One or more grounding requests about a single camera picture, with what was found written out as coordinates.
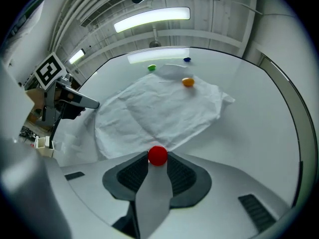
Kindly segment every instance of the black rubber pad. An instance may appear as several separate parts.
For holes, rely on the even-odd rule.
[[[82,173],[82,172],[76,172],[76,173],[66,174],[66,175],[64,175],[64,176],[65,176],[65,179],[66,179],[67,181],[70,181],[70,180],[73,180],[73,179],[82,177],[82,176],[84,176],[84,175],[85,175],[85,174]]]
[[[169,207],[186,208],[199,203],[211,188],[209,173],[173,152],[168,153],[167,175],[170,179],[173,198]]]
[[[145,151],[106,171],[102,178],[103,186],[116,199],[133,202],[148,171],[148,153]]]
[[[267,209],[259,202],[259,200],[252,194],[239,197],[238,200],[248,213],[257,230],[262,231],[273,225],[276,220],[267,211]]]

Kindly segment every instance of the ceiling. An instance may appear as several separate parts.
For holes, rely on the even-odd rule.
[[[101,12],[101,5],[111,1]],[[193,46],[220,50],[241,57],[254,21],[257,0],[65,0],[51,39],[55,51],[80,84],[112,57],[149,48],[155,39],[162,46]],[[114,23],[152,9],[186,6],[189,20],[160,21],[117,33]],[[87,26],[81,26],[86,16]],[[70,65],[68,59],[83,49],[85,56]]]

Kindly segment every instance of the black vent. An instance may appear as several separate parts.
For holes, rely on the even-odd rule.
[[[249,194],[242,196],[239,197],[238,200],[243,205],[260,233],[276,222],[276,220],[254,195]]]
[[[76,178],[82,177],[82,176],[84,176],[84,175],[85,175],[85,174],[82,173],[82,172],[75,172],[75,173],[66,174],[66,175],[64,175],[64,177],[65,177],[65,179],[66,179],[67,181],[70,181],[70,180],[74,180],[74,179],[76,179]]]
[[[148,164],[147,155],[119,171],[116,176],[118,182],[136,193],[148,173],[145,163]]]
[[[196,182],[196,173],[171,155],[168,156],[167,174],[174,197],[188,190]]]
[[[94,21],[98,16],[109,10],[111,7],[116,4],[123,2],[124,0],[109,0],[105,4],[101,5],[95,12],[88,16],[82,23],[81,26],[86,27],[92,21]]]

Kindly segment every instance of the orange ball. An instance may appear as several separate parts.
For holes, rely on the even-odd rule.
[[[185,87],[193,87],[195,81],[193,78],[184,78],[182,79],[182,82]]]

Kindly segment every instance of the fluorescent light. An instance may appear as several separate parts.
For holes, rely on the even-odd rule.
[[[135,53],[128,56],[130,64],[157,60],[189,57],[189,48],[161,48]]]
[[[77,53],[73,55],[73,57],[69,59],[70,64],[73,64],[75,61],[77,61],[79,58],[83,57],[84,55],[85,55],[84,50],[80,49]]]
[[[188,7],[172,7],[150,10],[140,14],[128,17],[114,24],[117,33],[122,32],[134,26],[139,26],[151,22],[171,20],[171,19],[189,19],[190,10]]]

